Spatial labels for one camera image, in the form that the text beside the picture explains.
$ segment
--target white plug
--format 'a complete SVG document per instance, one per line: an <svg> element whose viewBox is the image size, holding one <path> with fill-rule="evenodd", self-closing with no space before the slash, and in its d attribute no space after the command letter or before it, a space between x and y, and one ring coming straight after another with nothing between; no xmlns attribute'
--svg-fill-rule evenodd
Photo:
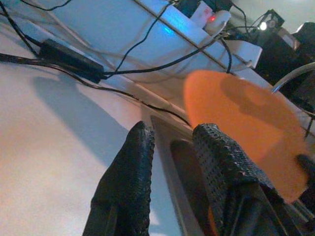
<svg viewBox="0 0 315 236"><path fill-rule="evenodd" d="M231 13L228 11L218 11L208 18L208 22L205 26L205 31L209 35L213 35L215 32L220 30L222 25L226 25L229 19L231 18Z"/></svg>

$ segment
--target power adapter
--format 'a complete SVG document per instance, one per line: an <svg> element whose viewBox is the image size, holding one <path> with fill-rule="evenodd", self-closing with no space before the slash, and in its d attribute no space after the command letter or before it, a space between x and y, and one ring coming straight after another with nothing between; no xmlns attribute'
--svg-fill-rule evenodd
<svg viewBox="0 0 315 236"><path fill-rule="evenodd" d="M52 39L47 39L41 44L39 57L60 65L97 84L101 79L106 79L106 76L103 75L104 68L101 64L98 64Z"/></svg>

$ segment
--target orange plastic lid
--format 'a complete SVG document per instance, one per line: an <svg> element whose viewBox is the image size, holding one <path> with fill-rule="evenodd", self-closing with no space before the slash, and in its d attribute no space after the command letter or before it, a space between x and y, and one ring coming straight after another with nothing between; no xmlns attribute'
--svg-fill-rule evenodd
<svg viewBox="0 0 315 236"><path fill-rule="evenodd" d="M237 141L288 203L306 189L307 174L296 161L308 154L303 132L282 97L230 74L188 75L184 101L190 122L215 123Z"/></svg>

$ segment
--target orange disc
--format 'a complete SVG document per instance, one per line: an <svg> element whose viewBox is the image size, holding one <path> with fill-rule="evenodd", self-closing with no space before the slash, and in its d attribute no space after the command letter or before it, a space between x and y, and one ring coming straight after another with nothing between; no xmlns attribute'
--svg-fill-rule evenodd
<svg viewBox="0 0 315 236"><path fill-rule="evenodd" d="M296 161L308 154L294 113L280 95L233 75L195 71L184 87L188 117L195 128L214 123L233 138L290 203L306 189L307 174Z"/></svg>

